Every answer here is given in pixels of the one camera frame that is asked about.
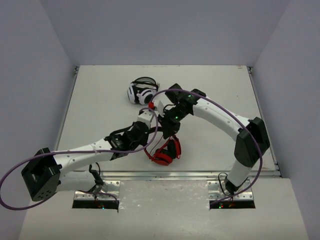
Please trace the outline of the red black headphones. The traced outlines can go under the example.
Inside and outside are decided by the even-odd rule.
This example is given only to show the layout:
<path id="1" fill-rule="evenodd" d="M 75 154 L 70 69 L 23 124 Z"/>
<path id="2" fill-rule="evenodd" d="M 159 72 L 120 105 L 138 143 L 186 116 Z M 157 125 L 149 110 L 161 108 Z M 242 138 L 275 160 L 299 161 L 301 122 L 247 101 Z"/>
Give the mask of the red black headphones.
<path id="1" fill-rule="evenodd" d="M 144 149 L 144 153 L 155 164 L 168 166 L 173 162 L 173 160 L 180 159 L 182 148 L 180 140 L 176 135 L 173 135 L 169 137 L 164 145 L 158 148 L 153 155 L 151 155 L 147 149 Z"/>

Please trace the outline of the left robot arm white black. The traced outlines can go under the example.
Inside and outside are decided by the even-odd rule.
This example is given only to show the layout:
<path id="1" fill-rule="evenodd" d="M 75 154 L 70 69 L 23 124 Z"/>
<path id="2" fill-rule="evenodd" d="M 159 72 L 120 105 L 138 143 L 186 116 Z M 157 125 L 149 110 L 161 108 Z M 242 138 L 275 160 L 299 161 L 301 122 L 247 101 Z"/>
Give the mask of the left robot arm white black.
<path id="1" fill-rule="evenodd" d="M 45 201 L 62 191 L 99 191 L 104 182 L 97 170 L 77 170 L 135 153 L 139 146 L 147 145 L 149 129 L 149 124 L 136 121 L 88 145 L 65 151 L 39 150 L 21 171 L 32 201 Z"/>

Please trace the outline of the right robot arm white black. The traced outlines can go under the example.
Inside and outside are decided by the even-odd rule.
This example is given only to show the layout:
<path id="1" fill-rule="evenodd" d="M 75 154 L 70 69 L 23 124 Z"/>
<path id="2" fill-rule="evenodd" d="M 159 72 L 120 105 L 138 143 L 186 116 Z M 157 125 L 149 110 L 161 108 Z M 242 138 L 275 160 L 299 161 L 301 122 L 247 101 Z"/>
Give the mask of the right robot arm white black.
<path id="1" fill-rule="evenodd" d="M 237 115 L 214 103 L 196 88 L 186 91 L 176 83 L 164 93 L 173 104 L 172 108 L 163 109 L 158 115 L 164 138 L 176 134 L 181 120 L 192 115 L 208 121 L 234 140 L 235 162 L 224 180 L 224 185 L 229 194 L 235 194 L 256 162 L 270 148 L 264 121 L 260 117 L 249 119 Z"/>

